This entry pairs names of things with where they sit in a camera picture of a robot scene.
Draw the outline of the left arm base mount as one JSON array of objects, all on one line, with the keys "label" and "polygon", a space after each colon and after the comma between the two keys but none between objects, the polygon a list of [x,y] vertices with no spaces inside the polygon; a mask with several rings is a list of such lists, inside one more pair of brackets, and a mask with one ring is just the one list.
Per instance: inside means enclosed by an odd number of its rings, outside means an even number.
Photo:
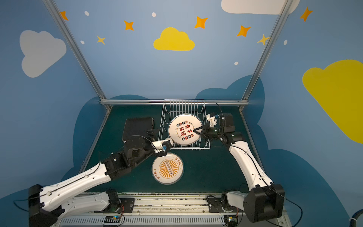
[{"label": "left arm base mount", "polygon": [[109,205],[102,211],[94,211],[94,213],[132,213],[134,208],[134,198],[119,198],[109,200]]}]

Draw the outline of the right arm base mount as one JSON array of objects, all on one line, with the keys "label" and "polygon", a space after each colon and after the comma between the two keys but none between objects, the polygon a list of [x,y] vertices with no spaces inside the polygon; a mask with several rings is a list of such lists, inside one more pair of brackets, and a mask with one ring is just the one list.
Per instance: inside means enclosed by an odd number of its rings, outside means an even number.
[{"label": "right arm base mount", "polygon": [[219,197],[208,195],[206,201],[210,213],[238,213],[244,212],[243,203],[246,196],[246,193],[229,190],[223,191]]}]

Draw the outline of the white round plate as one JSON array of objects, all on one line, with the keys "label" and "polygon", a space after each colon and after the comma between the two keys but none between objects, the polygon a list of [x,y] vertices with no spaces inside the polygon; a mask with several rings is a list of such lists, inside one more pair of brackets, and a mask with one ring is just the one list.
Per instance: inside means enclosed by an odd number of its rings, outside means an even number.
[{"label": "white round plate", "polygon": [[181,146],[189,146],[199,140],[199,136],[194,134],[194,129],[202,126],[202,121],[195,115],[185,113],[176,116],[168,126],[168,135]]},{"label": "white round plate", "polygon": [[158,157],[153,162],[152,175],[156,181],[163,185],[171,185],[178,182],[183,174],[184,163],[174,153],[168,153],[164,157]]}]

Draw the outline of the white wire dish rack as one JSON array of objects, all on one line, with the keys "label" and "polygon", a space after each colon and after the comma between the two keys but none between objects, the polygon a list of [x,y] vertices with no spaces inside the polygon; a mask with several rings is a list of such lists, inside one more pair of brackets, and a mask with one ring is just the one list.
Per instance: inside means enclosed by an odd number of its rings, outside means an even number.
[{"label": "white wire dish rack", "polygon": [[[206,121],[206,108],[205,105],[163,105],[161,114],[161,124],[158,139],[165,140],[170,138],[168,135],[169,123],[180,114],[193,114],[197,116],[201,121],[202,125],[207,123]],[[210,149],[210,141],[199,138],[197,142],[189,146],[181,146],[174,143],[172,149],[178,150],[204,150]]]}]

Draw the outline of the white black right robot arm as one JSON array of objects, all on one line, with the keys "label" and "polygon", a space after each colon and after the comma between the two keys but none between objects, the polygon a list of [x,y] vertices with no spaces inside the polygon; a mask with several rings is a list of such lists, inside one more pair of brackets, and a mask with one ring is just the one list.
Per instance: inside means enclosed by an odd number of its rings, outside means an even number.
[{"label": "white black right robot arm", "polygon": [[194,133],[207,140],[219,140],[237,161],[249,192],[229,191],[222,197],[224,206],[235,207],[245,212],[252,223],[267,221],[282,216],[285,191],[265,174],[253,156],[248,142],[241,132],[235,130],[233,116],[221,113],[207,115],[207,123],[194,129]]}]

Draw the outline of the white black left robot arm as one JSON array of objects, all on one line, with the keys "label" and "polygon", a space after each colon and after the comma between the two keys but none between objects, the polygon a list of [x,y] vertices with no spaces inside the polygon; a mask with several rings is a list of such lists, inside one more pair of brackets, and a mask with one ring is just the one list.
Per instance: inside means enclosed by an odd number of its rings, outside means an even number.
[{"label": "white black left robot arm", "polygon": [[100,161],[94,167],[62,182],[28,189],[29,226],[50,227],[61,219],[86,212],[113,213],[122,208],[115,190],[93,196],[82,193],[98,185],[121,178],[151,156],[164,157],[174,142],[167,138],[151,141],[134,135],[121,151]]}]

